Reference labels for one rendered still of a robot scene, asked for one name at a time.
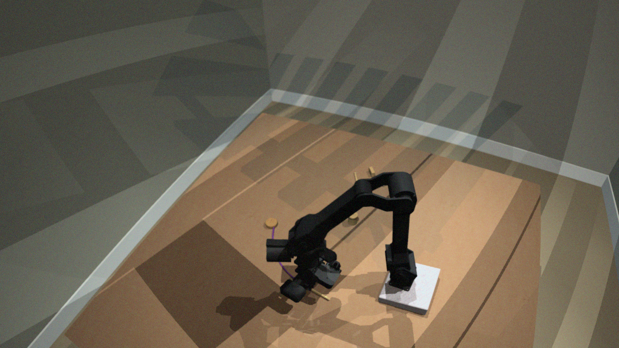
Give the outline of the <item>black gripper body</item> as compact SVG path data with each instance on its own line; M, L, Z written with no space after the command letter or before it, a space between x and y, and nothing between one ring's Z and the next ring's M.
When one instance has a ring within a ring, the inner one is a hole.
M314 271L314 269L316 270L316 268L319 266L319 261L322 260L323 262L326 261L328 263L331 263L331 261L334 261L336 259L336 253L326 248L326 252L319 252L318 263L316 263L314 266L302 266L299 262L297 262L297 259L294 260L294 263L298 266L295 271L299 275L294 279L294 281L292 281L291 279L287 279L287 281L284 282L284 284L280 287L280 294L283 294L284 296L288 297L288 299L296 303L300 302L300 300L303 299L303 297L307 293L304 287L308 288L312 284L310 282L310 276L312 271Z

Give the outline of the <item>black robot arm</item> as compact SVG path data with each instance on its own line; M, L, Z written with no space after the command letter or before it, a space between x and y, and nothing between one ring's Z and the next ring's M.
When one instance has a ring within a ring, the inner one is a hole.
M385 185L388 185L390 198L373 193ZM297 256L297 262L302 266L314 266L318 263L319 252L326 252L324 239L331 229L362 207L374 207L393 212L393 242L385 245L385 264L391 279L389 285L409 291L417 276L414 252L407 247L410 216L415 211L416 200L412 176L407 172L385 172L357 180L353 187L322 211L298 219L288 231L288 240L266 239L266 261L291 262L291 258ZM331 289L342 272L340 267L336 260L326 265L320 260L309 280Z

